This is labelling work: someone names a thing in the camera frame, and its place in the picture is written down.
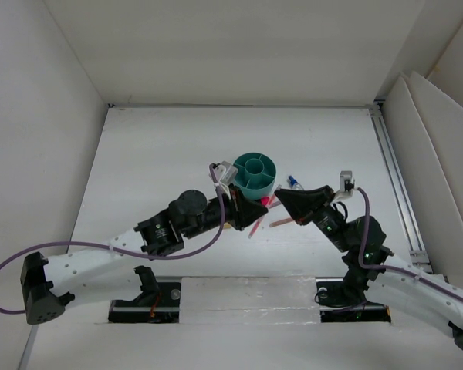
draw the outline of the green round organizer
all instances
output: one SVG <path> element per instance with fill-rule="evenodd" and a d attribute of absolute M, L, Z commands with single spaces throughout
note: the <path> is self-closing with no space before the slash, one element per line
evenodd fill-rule
<path fill-rule="evenodd" d="M 252 200 L 267 197 L 275 184 L 276 166 L 261 153 L 246 153 L 233 163 L 238 168 L 235 184 Z"/>

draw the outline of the white table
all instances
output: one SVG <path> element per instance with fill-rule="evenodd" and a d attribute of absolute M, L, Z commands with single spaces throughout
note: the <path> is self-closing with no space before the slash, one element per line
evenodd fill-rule
<path fill-rule="evenodd" d="M 284 186 L 292 174 L 306 189 L 337 189 L 340 171 L 352 170 L 387 234 L 385 245 L 410 260 L 370 114 L 362 108 L 112 108 L 73 240 L 106 241 L 187 189 L 213 197 L 208 164 L 252 151 L 275 162 L 276 183 Z M 359 194 L 346 204 L 350 219 L 363 214 Z M 150 266 L 158 276 L 345 274 L 340 253 L 314 226 L 269 228 L 284 217 L 277 207 L 251 240 L 248 230 L 226 230 L 203 254 Z M 202 246 L 212 233 L 186 240 L 184 251 Z M 106 323 L 107 303 L 90 304 L 40 326 L 30 368 L 463 369 L 463 353 L 451 340 L 393 316 L 393 325 L 95 325 Z"/>

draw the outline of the metal frame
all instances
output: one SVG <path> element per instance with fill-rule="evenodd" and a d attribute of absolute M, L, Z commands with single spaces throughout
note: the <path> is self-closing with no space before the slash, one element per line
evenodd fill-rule
<path fill-rule="evenodd" d="M 410 250 L 425 251 L 424 242 L 422 241 L 420 231 L 418 229 L 417 219 L 415 218 L 411 207 L 407 189 L 404 185 L 403 177 L 401 176 L 393 147 L 391 146 L 389 134 L 387 133 L 386 125 L 384 124 L 383 115 L 377 104 L 368 106 L 367 108 L 369 109 L 370 118 L 372 119 L 377 141 L 379 142 L 380 152 L 383 156 L 384 163 L 386 164 L 387 172 L 393 187 L 401 224 L 403 225 L 404 232 L 407 235 L 408 242 L 410 243 Z"/>

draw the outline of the robotic arm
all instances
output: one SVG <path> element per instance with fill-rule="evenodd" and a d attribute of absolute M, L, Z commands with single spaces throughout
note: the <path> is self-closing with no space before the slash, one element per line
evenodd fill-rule
<path fill-rule="evenodd" d="M 368 198 L 361 189 L 366 215 L 347 222 L 333 203 L 350 197 L 356 188 L 348 172 L 343 171 L 340 179 L 338 192 L 328 186 L 275 192 L 297 224 L 313 222 L 340 252 L 346 253 L 342 260 L 348 272 L 343 283 L 323 292 L 323 297 L 343 306 L 356 307 L 367 301 L 389 305 L 440 329 L 463 350 L 463 290 L 424 273 L 383 246 L 386 234 L 370 216 Z M 223 205 L 225 220 L 236 230 L 243 230 L 268 211 L 244 198 L 233 185 L 225 187 Z M 136 276 L 128 280 L 110 280 L 103 274 L 132 264 L 131 256 L 139 257 L 140 251 L 147 253 L 148 260 L 178 259 L 180 256 L 168 255 L 183 249 L 183 237 L 195 237 L 220 224 L 219 199 L 207 201 L 201 192 L 188 190 L 167 209 L 110 240 L 111 252 L 89 249 L 48 259 L 39 252 L 30 254 L 21 275 L 27 322 L 41 324 L 60 316 L 66 307 L 93 301 L 123 299 L 151 304 L 159 289 L 149 267 L 136 267 Z"/>

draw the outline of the teal container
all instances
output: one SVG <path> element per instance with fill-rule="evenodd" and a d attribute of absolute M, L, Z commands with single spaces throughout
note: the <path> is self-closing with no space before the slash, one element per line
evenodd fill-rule
<path fill-rule="evenodd" d="M 238 168 L 237 185 L 248 199 L 267 197 L 275 184 L 276 166 L 261 153 L 247 153 L 233 163 Z"/>

